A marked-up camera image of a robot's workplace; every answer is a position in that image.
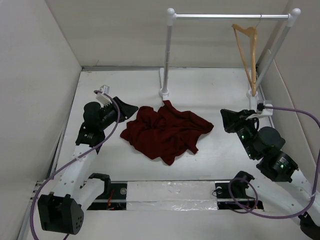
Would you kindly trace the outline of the wooden clothes hanger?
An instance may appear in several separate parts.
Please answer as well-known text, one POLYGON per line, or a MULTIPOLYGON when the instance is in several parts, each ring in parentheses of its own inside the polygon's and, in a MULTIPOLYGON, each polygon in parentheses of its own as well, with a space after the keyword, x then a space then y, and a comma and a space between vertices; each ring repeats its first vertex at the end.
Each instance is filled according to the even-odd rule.
POLYGON ((257 93, 257 74, 256 74, 256 50, 257 50, 257 42, 258 42, 258 31, 256 27, 248 27, 242 28, 238 24, 232 24, 233 32, 235 35, 235 40, 237 43, 237 47, 240 53, 240 57, 242 60, 242 64, 251 88, 251 96, 255 97, 257 93), (249 68, 245 59, 244 51, 241 46, 241 42, 238 36, 238 32, 244 34, 249 38, 250 44, 250 69, 251 75, 249 74, 249 68))

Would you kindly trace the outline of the dark red t shirt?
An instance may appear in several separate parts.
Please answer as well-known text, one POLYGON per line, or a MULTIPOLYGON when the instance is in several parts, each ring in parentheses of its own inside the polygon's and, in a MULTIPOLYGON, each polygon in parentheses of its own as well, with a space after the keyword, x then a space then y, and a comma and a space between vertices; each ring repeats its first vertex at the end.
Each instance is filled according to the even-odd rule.
POLYGON ((187 150, 196 154, 198 139, 213 128, 211 122, 189 110, 179 111, 164 100, 158 111, 140 107, 136 119, 126 124, 120 137, 149 159, 161 158, 171 166, 187 150))

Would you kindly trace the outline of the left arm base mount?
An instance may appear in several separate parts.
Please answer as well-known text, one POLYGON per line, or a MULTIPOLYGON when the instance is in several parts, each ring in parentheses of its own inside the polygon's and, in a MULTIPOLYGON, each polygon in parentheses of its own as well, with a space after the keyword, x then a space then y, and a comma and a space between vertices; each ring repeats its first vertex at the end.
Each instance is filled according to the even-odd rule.
POLYGON ((88 207, 91 211, 122 211, 127 209, 127 181, 112 181, 109 193, 99 195, 88 207))

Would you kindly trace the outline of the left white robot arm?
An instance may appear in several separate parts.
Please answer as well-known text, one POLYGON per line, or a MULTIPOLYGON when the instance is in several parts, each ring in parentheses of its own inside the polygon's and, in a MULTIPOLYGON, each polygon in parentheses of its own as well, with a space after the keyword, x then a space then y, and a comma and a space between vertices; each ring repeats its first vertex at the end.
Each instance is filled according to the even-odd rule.
POLYGON ((93 201, 111 194, 110 176, 89 173, 89 168, 108 139, 105 129, 126 121, 138 109, 118 97, 89 102, 84 106, 73 159, 63 169, 52 191, 38 199, 42 230, 76 235, 82 227, 85 211, 93 201))

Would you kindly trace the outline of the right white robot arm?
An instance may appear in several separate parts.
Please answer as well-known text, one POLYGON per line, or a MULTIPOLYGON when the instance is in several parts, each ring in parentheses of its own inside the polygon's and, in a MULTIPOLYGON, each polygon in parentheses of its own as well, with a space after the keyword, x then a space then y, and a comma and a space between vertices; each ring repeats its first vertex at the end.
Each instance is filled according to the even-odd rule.
POLYGON ((251 160, 258 160, 256 168, 267 179, 276 183, 292 196, 292 200, 263 187, 258 180, 245 171, 239 171, 228 183, 228 192, 233 202, 243 211, 272 220, 296 219, 301 231, 312 240, 320 238, 320 193, 317 190, 320 164, 315 167, 313 183, 305 178, 302 168, 282 151, 286 141, 272 127, 260 127, 260 118, 272 115, 277 110, 271 104, 258 104, 257 110, 239 112, 221 109, 226 133, 237 134, 245 152, 251 160), (282 216, 263 215, 237 201, 237 197, 252 195, 255 202, 262 201, 279 208, 282 216))

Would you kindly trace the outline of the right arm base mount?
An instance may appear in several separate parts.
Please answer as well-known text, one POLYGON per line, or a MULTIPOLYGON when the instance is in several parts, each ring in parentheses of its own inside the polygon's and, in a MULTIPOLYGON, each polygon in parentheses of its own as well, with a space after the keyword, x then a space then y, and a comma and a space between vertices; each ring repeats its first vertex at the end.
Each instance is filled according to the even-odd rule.
MULTIPOLYGON (((232 199, 229 193, 229 180, 218 180, 214 182, 214 187, 210 190, 211 197, 217 201, 218 210, 242 210, 234 200, 232 199)), ((232 194, 235 199, 246 208, 250 209, 255 206, 256 210, 264 210, 263 202, 255 198, 250 197, 246 194, 246 190, 244 188, 240 188, 240 190, 233 191, 232 194)))

